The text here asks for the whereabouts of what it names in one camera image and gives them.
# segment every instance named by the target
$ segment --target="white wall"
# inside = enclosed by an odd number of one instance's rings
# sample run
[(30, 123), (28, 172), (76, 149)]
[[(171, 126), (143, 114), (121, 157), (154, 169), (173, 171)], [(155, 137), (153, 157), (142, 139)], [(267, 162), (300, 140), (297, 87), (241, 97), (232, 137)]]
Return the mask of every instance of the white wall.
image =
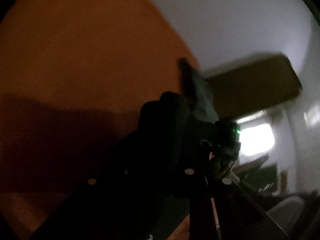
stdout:
[[(287, 103), (297, 151), (297, 186), (299, 190), (320, 190), (320, 27), (312, 18), (311, 39), (299, 79), (303, 91), (299, 98)], [(314, 109), (313, 126), (308, 125), (304, 113)]]
[(152, 0), (202, 70), (256, 52), (287, 54), (299, 72), (311, 13), (302, 0)]

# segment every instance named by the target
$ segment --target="ceiling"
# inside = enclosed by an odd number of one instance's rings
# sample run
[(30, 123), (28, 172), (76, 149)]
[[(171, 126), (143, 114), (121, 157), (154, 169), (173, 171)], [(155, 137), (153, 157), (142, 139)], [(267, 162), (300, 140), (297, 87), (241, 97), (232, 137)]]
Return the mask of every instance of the ceiling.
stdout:
[(302, 0), (152, 0), (210, 70), (255, 54), (282, 52), (299, 73), (312, 14)]

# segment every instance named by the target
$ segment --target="orange wall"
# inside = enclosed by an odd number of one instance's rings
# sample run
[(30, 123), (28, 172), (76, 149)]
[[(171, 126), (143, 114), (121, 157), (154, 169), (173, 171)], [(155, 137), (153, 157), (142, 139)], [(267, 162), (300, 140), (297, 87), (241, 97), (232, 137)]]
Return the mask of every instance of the orange wall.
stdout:
[(17, 0), (0, 40), (0, 210), (26, 239), (65, 198), (39, 192), (103, 172), (140, 107), (180, 91), (177, 59), (197, 62), (149, 0)]

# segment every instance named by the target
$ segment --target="window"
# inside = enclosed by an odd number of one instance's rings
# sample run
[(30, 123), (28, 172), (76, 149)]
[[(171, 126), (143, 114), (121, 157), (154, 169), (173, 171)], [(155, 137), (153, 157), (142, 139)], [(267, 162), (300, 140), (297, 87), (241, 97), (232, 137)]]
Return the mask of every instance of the window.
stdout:
[(264, 123), (240, 132), (241, 152), (246, 156), (267, 152), (275, 144), (271, 126)]

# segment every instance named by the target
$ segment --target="bright window light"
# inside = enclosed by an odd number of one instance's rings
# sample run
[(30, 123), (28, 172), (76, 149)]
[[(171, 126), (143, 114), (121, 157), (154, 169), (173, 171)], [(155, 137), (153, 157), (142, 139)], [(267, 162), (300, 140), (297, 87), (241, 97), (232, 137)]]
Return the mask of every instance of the bright window light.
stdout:
[(244, 129), (240, 132), (241, 151), (246, 156), (267, 152), (275, 144), (272, 129), (268, 123)]
[(258, 119), (260, 117), (263, 117), (265, 114), (266, 114), (266, 111), (265, 110), (261, 110), (259, 112), (254, 113), (254, 114), (251, 114), (249, 116), (246, 116), (246, 117), (243, 117), (241, 119), (238, 119), (238, 120), (236, 120), (236, 122), (238, 124), (241, 124), (241, 123), (244, 123), (244, 122), (249, 122), (249, 121)]

